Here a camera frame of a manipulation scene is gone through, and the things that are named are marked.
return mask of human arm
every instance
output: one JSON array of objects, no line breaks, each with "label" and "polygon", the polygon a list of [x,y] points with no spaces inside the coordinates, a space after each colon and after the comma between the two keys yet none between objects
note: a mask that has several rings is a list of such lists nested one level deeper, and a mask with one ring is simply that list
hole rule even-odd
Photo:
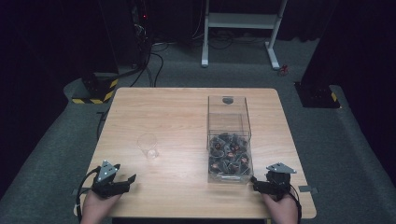
[{"label": "human arm", "polygon": [[269,194],[262,193],[262,200],[268,207],[272,219],[277,224],[296,224],[298,208],[289,194],[285,194],[279,201],[275,201]]},{"label": "human arm", "polygon": [[81,224],[100,224],[122,194],[110,198],[102,198],[93,191],[89,191],[82,206]]}]

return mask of metal leg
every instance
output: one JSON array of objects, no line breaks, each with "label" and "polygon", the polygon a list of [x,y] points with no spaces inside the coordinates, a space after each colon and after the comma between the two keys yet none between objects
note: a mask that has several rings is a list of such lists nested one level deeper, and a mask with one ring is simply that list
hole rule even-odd
[{"label": "metal leg", "polygon": [[288,3],[288,0],[282,0],[282,4],[280,5],[280,10],[277,13],[274,30],[271,34],[271,40],[270,40],[270,42],[265,42],[265,48],[267,49],[268,56],[270,57],[271,65],[274,70],[280,69],[279,63],[277,62],[277,58],[276,58],[275,52],[274,52],[274,43],[276,40],[276,35],[279,30],[280,23],[282,22],[283,12],[285,11],[285,7],[286,7],[287,3]]},{"label": "metal leg", "polygon": [[202,46],[202,67],[209,66],[209,47],[208,47],[208,33],[209,33],[209,0],[206,0],[206,10],[205,10],[205,33],[204,33],[204,44]]}]

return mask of glass cup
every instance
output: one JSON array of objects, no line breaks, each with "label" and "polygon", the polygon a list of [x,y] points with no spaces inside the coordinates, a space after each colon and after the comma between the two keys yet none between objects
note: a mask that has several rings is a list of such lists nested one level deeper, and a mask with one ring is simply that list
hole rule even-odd
[{"label": "glass cup", "polygon": [[158,157],[157,138],[152,133],[144,133],[137,138],[137,146],[148,160]]}]

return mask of clear plastic bin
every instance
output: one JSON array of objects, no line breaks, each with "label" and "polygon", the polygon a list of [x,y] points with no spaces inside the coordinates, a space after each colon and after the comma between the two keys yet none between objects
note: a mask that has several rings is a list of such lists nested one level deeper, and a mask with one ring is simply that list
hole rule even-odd
[{"label": "clear plastic bin", "polygon": [[246,97],[208,97],[208,182],[246,184],[250,180],[250,136]]}]

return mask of table surface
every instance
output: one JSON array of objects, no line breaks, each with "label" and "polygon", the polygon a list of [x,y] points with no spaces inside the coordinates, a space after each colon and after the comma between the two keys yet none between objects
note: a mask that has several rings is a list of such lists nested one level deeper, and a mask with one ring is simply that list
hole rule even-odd
[{"label": "table surface", "polygon": [[[207,183],[207,102],[209,95],[245,96],[251,129],[254,175],[265,181],[266,166],[283,162],[295,169],[303,218],[316,215],[290,129],[273,89],[120,88],[108,113],[88,172],[103,160],[120,164],[115,182],[136,174],[109,214],[111,217],[267,218],[260,193],[247,185]],[[158,139],[159,157],[148,161],[136,141],[143,133]],[[93,175],[84,187],[92,183]]]}]

